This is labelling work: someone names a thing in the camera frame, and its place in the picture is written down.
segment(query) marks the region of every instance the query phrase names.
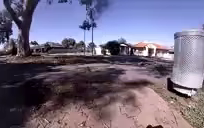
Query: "metal trash can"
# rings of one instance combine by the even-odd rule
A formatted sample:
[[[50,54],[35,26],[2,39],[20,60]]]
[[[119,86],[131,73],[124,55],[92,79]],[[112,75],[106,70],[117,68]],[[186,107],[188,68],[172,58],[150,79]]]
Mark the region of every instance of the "metal trash can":
[[[204,31],[177,32],[174,39],[173,89],[192,96],[204,80]]]

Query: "house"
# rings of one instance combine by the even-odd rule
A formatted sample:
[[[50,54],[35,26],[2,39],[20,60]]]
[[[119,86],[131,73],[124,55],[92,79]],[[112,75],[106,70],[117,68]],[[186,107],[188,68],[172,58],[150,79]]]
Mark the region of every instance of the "house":
[[[120,55],[131,55],[132,46],[127,43],[120,43]]]
[[[160,44],[140,42],[133,48],[134,55],[173,59],[171,48]]]

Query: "roof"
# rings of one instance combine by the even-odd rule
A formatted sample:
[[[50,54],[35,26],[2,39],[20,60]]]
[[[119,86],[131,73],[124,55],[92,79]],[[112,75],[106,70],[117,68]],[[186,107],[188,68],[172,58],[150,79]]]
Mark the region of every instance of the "roof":
[[[167,46],[163,46],[160,44],[156,44],[156,43],[143,43],[143,42],[139,42],[136,45],[134,45],[134,47],[136,48],[144,48],[147,45],[154,45],[157,49],[163,49],[163,50],[169,50],[170,48],[168,48]]]

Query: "blue sky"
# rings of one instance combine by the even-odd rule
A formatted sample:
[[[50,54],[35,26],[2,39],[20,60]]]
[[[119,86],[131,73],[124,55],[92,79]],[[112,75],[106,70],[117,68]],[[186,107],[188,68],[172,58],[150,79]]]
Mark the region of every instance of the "blue sky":
[[[175,32],[202,28],[204,24],[204,0],[110,1],[110,7],[97,21],[96,44],[123,37],[132,44],[148,40],[171,46]],[[65,37],[83,40],[83,31],[78,26],[84,19],[85,8],[77,2],[47,5],[46,0],[41,0],[34,13],[30,40],[39,43],[61,42]],[[17,37],[15,25],[13,37]]]

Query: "shrub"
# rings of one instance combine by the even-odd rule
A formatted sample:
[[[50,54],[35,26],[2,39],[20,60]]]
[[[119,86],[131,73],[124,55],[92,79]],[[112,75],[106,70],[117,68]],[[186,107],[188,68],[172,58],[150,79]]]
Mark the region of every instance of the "shrub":
[[[111,55],[118,55],[120,53],[120,44],[118,41],[109,41],[105,46],[111,53]]]

